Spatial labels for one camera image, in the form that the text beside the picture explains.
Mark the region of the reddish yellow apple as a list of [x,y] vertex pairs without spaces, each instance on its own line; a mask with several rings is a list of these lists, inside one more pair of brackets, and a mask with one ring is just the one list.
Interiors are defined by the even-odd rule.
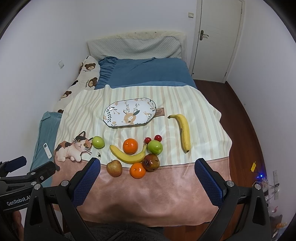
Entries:
[[122,174],[122,164],[118,160],[112,160],[106,165],[106,170],[112,177],[119,177]]

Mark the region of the green apple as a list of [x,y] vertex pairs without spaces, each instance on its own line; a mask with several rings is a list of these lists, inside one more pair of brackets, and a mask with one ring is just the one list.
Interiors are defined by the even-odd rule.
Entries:
[[163,151],[163,145],[157,140],[150,141],[147,148],[154,155],[159,155]]
[[100,136],[95,136],[92,139],[92,145],[96,149],[102,149],[105,146],[105,141],[102,137]]

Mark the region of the curved yellow banana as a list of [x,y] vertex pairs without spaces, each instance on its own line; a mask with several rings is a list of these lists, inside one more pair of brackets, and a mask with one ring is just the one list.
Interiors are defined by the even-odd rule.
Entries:
[[147,149],[147,144],[143,145],[142,151],[136,155],[128,155],[124,152],[122,152],[118,147],[115,145],[110,145],[110,151],[114,156],[116,156],[119,160],[126,164],[134,164],[134,163],[140,163],[144,157],[146,156],[145,152]]

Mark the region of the long yellow banana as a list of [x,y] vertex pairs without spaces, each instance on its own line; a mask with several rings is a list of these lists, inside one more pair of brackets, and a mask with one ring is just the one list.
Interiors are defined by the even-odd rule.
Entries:
[[180,129],[181,145],[185,153],[191,150],[190,130],[187,119],[182,114],[171,114],[168,118],[177,120]]

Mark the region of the orange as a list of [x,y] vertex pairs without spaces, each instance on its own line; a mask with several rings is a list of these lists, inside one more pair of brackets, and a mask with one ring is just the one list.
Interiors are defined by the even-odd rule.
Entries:
[[134,163],[129,169],[130,175],[135,179],[140,179],[146,174],[146,169],[142,163]]
[[135,154],[138,150],[138,142],[133,138],[128,138],[123,142],[122,148],[128,155]]

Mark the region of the dark bruised red apple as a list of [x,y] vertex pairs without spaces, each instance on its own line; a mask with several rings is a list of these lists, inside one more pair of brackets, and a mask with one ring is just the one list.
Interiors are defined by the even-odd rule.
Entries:
[[160,161],[158,159],[158,156],[155,154],[148,154],[144,157],[143,161],[142,161],[142,165],[143,167],[149,171],[149,172],[153,172],[156,169],[159,168],[160,166]]

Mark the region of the cherry tomato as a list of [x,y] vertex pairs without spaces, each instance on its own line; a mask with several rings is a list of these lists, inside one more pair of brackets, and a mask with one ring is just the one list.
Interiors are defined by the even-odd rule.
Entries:
[[155,135],[154,140],[161,142],[162,137],[160,135]]
[[146,144],[148,144],[151,140],[152,140],[152,139],[151,139],[150,137],[146,137],[145,140],[144,140],[144,142],[145,142]]

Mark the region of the floral oval ceramic plate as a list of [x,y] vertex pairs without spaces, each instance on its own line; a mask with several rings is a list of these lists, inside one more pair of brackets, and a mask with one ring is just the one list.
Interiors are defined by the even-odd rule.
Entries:
[[111,128],[145,125],[156,110],[155,102],[146,97],[116,101],[105,109],[103,121]]

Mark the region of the yellow tag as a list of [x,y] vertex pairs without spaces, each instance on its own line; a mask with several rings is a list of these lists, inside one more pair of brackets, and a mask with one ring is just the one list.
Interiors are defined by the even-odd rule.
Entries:
[[250,171],[253,173],[255,171],[255,168],[256,168],[256,163],[253,162]]

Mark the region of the white remote control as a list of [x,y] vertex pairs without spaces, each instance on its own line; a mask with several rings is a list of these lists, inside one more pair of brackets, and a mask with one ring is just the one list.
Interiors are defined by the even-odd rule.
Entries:
[[47,143],[43,144],[43,148],[44,148],[44,151],[45,151],[48,159],[51,159],[52,158],[52,153],[51,153],[51,151],[49,149],[48,144]]

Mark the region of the electronics clutter on floor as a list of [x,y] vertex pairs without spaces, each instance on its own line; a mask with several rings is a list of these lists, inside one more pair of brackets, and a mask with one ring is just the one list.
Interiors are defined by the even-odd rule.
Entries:
[[281,223],[282,215],[277,215],[278,206],[274,206],[272,201],[279,197],[280,183],[277,178],[276,182],[269,181],[267,176],[262,171],[259,171],[257,167],[251,168],[251,171],[255,174],[255,181],[252,186],[260,186],[263,191],[269,218],[271,219],[271,229],[275,229],[278,223]]

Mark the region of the striped cat print blanket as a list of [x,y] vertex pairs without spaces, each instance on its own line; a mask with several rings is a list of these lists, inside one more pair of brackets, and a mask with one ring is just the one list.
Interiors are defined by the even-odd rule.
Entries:
[[[121,100],[146,97],[157,110],[145,125],[108,127],[103,121],[105,109]],[[182,114],[188,121],[191,150],[181,145],[177,120],[171,114]],[[220,124],[221,113],[191,86],[133,86],[82,90],[66,106],[57,132],[56,143],[71,142],[81,132],[86,137],[100,136],[105,141],[101,150],[92,149],[81,155],[81,161],[58,162],[60,170],[52,185],[71,179],[92,157],[98,157],[101,171],[78,211],[86,221],[97,223],[137,222],[147,226],[199,225],[210,221],[217,208],[212,205],[195,175],[194,163],[202,158],[226,180],[230,179],[229,154],[231,139]],[[140,145],[146,137],[162,137],[160,167],[142,178],[130,175],[123,164],[119,177],[107,173],[106,165],[115,159],[110,145],[121,147],[134,138]]]

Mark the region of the teal pillow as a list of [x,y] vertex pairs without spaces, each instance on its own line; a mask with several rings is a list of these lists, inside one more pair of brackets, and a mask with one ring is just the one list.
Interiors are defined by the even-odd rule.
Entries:
[[[43,114],[39,124],[39,134],[37,137],[33,160],[30,167],[31,171],[38,168],[39,166],[42,166],[48,161],[54,161],[54,146],[61,118],[61,113],[47,111]],[[52,154],[52,157],[50,159],[48,158],[44,150],[44,144],[48,145],[48,148]]]

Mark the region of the bear print pillow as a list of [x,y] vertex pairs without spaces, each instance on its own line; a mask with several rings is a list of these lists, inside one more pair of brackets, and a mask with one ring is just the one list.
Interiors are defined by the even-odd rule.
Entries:
[[94,90],[100,77],[100,65],[95,58],[87,56],[81,62],[79,74],[72,85],[65,91],[54,107],[54,111],[63,113],[65,107],[82,90]]

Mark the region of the grey white pillow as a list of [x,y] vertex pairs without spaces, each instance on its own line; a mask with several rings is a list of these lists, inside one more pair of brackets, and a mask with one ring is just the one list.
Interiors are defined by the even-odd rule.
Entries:
[[96,60],[112,56],[118,59],[179,58],[187,61],[187,37],[176,31],[142,31],[87,41]]

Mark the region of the white door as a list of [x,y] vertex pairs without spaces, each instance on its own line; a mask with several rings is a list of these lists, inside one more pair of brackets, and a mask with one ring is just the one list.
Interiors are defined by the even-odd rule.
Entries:
[[[241,37],[245,1],[197,1],[190,72],[195,80],[224,83]],[[200,41],[200,31],[209,35]]]

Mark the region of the wall socket by bed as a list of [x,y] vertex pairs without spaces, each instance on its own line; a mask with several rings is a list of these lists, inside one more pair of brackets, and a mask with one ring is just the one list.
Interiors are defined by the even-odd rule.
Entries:
[[64,63],[63,63],[63,61],[62,61],[62,60],[59,61],[59,62],[58,62],[58,65],[59,65],[60,69],[62,69],[62,68],[64,67]]

